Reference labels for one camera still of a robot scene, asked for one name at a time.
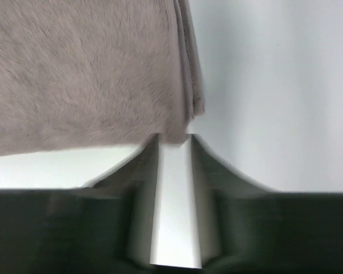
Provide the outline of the grey terry towel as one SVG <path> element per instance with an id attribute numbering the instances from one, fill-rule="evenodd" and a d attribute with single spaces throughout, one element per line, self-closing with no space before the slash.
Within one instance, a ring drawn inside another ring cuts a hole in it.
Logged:
<path id="1" fill-rule="evenodd" d="M 0 1 L 0 156 L 181 144 L 203 112 L 188 1 Z"/>

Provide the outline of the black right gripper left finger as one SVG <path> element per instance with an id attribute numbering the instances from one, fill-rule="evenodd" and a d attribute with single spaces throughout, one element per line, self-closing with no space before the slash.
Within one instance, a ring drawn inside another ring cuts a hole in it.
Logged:
<path id="1" fill-rule="evenodd" d="M 0 190 L 0 273 L 148 273 L 159 140 L 90 187 Z"/>

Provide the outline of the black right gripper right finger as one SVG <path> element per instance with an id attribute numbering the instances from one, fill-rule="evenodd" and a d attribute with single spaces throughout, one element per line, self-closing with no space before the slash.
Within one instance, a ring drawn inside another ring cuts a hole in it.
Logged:
<path id="1" fill-rule="evenodd" d="M 279 192 L 190 137 L 205 273 L 343 273 L 343 194 Z"/>

